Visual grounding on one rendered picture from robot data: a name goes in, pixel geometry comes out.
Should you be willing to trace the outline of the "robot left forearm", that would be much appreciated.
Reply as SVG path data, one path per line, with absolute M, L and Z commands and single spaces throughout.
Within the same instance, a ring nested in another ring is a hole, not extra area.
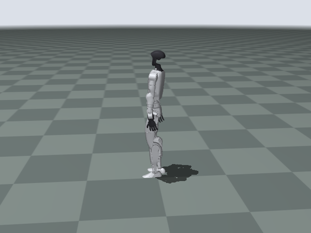
M 146 96 L 146 99 L 147 99 L 147 114 L 148 114 L 148 118 L 149 119 L 153 119 L 153 104 L 154 104 L 153 96 L 151 94 L 148 94 Z

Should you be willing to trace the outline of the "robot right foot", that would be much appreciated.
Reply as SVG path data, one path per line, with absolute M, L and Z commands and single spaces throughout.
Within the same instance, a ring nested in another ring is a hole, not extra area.
M 154 169 L 152 170 L 152 168 L 148 168 L 147 169 L 149 172 L 152 172 L 152 171 L 154 171 Z M 159 168 L 159 169 L 157 169 L 157 171 L 160 171 L 161 173 L 166 173 L 166 171 L 165 171 L 165 169 L 164 168 Z

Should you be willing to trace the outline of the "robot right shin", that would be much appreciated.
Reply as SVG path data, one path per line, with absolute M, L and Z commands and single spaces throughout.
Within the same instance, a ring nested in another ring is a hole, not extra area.
M 162 144 L 160 145 L 160 149 L 159 149 L 159 162 L 157 163 L 157 169 L 161 169 L 161 157 L 163 156 L 163 146 Z

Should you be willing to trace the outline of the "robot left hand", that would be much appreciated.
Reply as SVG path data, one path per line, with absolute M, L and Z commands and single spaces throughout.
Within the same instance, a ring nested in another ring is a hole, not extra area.
M 147 124 L 147 128 L 148 128 L 148 126 L 149 126 L 149 129 L 150 129 L 150 131 L 152 130 L 152 131 L 156 131 L 156 130 L 158 130 L 158 128 L 156 127 L 156 123 L 154 122 L 154 115 L 153 115 L 153 119 L 149 119 L 148 118 L 148 124 Z M 156 128 L 156 129 L 155 129 Z

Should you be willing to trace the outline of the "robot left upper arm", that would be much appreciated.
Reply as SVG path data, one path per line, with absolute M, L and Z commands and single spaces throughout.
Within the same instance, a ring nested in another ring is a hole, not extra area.
M 148 80 L 149 80 L 149 91 L 154 98 L 155 96 L 155 88 L 156 88 L 156 82 L 157 82 L 158 76 L 156 72 L 152 72 L 151 74 L 149 74 Z M 146 96 L 148 95 L 146 94 Z

